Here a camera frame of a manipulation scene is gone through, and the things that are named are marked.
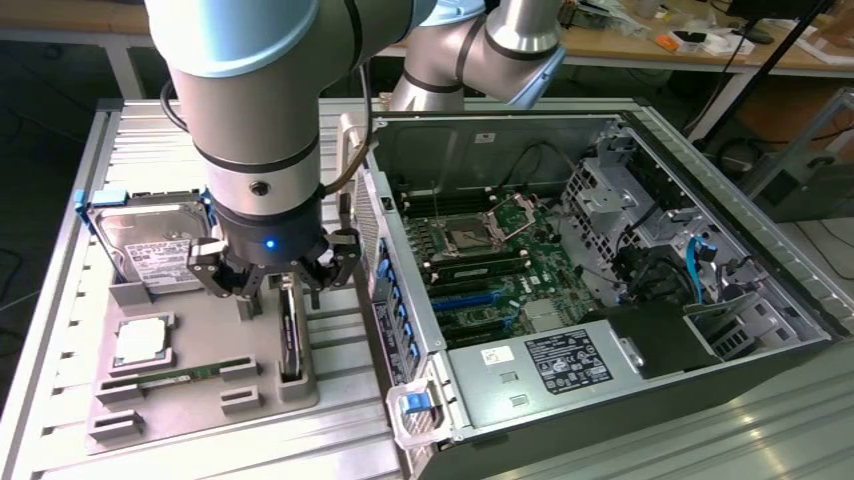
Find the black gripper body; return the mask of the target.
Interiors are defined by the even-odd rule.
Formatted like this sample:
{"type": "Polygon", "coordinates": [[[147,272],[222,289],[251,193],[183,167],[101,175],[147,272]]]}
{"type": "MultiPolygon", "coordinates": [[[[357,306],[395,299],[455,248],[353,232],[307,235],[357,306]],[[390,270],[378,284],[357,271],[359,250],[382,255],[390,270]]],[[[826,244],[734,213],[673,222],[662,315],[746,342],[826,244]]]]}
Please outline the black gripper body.
{"type": "Polygon", "coordinates": [[[274,215],[243,215],[213,200],[215,217],[230,252],[254,265],[286,265],[310,261],[329,249],[322,226],[322,206],[310,199],[295,209],[274,215]]]}

